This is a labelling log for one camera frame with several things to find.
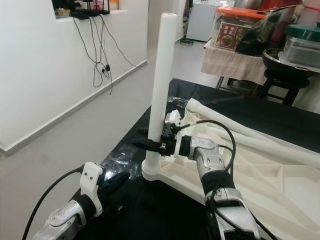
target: floor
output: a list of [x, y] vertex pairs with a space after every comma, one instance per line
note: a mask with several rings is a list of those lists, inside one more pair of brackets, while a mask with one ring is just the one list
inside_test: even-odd
[[[204, 43], [175, 45], [172, 77], [215, 87], [219, 77], [201, 73]], [[85, 162], [101, 162], [151, 104], [155, 61], [13, 154], [0, 159], [0, 238], [22, 238], [30, 214], [43, 192], [57, 178]], [[48, 215], [63, 206], [79, 188], [74, 174], [43, 201], [29, 237]]]

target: transparent plastic sheet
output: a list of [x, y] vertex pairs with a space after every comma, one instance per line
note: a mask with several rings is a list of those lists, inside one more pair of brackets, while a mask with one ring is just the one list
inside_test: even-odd
[[106, 168], [104, 180], [121, 172], [129, 172], [131, 180], [139, 177], [141, 165], [132, 161], [137, 151], [137, 148], [126, 144], [122, 145], [118, 151], [112, 151], [101, 164]]
[[175, 96], [168, 96], [167, 105], [166, 105], [166, 113], [169, 113], [173, 110], [178, 110], [180, 116], [183, 118], [185, 115], [185, 108], [189, 102], [189, 99], [184, 99]]

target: green lid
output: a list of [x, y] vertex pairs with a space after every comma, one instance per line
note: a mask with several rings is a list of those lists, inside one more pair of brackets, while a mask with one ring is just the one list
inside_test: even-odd
[[297, 39], [320, 43], [320, 22], [317, 22], [317, 26], [289, 25], [285, 34]]

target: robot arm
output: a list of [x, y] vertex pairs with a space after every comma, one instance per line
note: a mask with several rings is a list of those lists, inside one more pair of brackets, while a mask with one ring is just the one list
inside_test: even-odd
[[80, 179], [81, 195], [52, 212], [32, 240], [72, 240], [87, 220], [101, 215], [106, 206], [112, 205], [119, 212], [121, 206], [113, 203], [109, 195], [129, 178], [130, 173], [121, 172], [107, 181], [105, 173], [103, 166], [87, 162]]
[[261, 239], [253, 215], [235, 188], [232, 176], [226, 172], [219, 146], [211, 139], [183, 136], [179, 154], [196, 161], [212, 239]]
[[[134, 140], [133, 144], [162, 156], [171, 156], [177, 145], [176, 134], [182, 129], [177, 110], [165, 118], [161, 142], [149, 139]], [[219, 146], [208, 138], [185, 135], [178, 149], [180, 156], [196, 161], [205, 194], [205, 206], [210, 234], [215, 240], [259, 240], [259, 227], [235, 188], [233, 177], [226, 170]]]

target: orange lid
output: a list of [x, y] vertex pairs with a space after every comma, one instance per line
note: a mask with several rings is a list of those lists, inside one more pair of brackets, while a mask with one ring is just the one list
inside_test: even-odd
[[245, 17], [251, 17], [251, 18], [255, 18], [255, 19], [263, 19], [264, 17], [267, 16], [265, 13], [263, 13], [261, 11], [247, 9], [247, 8], [241, 8], [241, 7], [235, 7], [235, 6], [220, 7], [216, 11], [218, 13], [245, 16]]

